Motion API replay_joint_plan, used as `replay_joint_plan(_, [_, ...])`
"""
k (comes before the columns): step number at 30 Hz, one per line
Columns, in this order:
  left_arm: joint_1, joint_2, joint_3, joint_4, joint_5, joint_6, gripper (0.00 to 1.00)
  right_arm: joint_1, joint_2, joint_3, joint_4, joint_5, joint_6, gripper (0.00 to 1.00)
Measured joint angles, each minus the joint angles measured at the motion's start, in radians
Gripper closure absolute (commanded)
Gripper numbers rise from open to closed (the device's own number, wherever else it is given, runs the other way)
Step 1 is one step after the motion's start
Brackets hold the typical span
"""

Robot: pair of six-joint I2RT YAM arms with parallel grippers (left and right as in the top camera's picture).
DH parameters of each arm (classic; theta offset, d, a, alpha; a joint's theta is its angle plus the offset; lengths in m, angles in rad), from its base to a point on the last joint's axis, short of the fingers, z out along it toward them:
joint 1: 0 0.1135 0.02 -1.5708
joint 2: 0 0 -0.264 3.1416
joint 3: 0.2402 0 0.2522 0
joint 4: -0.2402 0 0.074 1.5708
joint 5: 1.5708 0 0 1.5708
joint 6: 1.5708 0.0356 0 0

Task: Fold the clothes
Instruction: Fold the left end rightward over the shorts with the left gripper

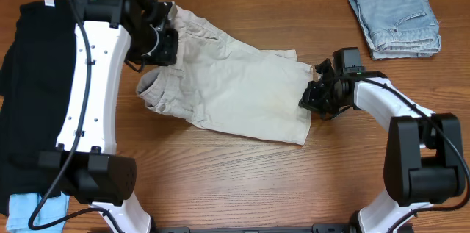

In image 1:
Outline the beige khaki shorts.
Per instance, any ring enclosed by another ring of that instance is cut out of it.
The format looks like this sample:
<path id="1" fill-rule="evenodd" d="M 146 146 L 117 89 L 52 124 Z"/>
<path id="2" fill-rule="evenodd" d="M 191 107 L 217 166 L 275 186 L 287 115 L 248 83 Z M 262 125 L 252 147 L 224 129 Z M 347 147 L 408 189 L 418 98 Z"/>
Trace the beige khaki shorts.
<path id="1" fill-rule="evenodd" d="M 156 113 L 233 135 L 304 145 L 311 113 L 299 101 L 312 67 L 291 50 L 259 50 L 177 9 L 177 61 L 144 74 L 137 95 Z"/>

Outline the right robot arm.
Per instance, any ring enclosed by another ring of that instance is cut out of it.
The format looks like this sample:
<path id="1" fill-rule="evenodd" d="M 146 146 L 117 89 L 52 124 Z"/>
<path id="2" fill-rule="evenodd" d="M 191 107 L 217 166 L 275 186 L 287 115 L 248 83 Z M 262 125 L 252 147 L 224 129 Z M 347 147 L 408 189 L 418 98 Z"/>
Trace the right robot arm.
<path id="1" fill-rule="evenodd" d="M 336 232 L 412 232 L 420 212 L 451 212 L 469 202 L 469 166 L 463 156 L 460 121 L 435 113 L 399 92 L 379 71 L 359 63 L 315 65 L 300 107 L 329 121 L 352 108 L 368 112 L 387 132 L 384 191 L 355 212 Z"/>

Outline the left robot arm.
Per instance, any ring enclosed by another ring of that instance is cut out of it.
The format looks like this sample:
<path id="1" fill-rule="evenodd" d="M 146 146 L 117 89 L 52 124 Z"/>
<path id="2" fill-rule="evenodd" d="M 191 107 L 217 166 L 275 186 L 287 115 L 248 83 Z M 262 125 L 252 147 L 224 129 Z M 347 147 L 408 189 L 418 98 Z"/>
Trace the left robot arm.
<path id="1" fill-rule="evenodd" d="M 124 66 L 176 63 L 176 6 L 160 0 L 68 0 L 76 19 L 76 63 L 68 110 L 38 165 L 51 185 L 98 212 L 113 232 L 155 232 L 134 194 L 137 164 L 116 153 L 115 111 Z"/>

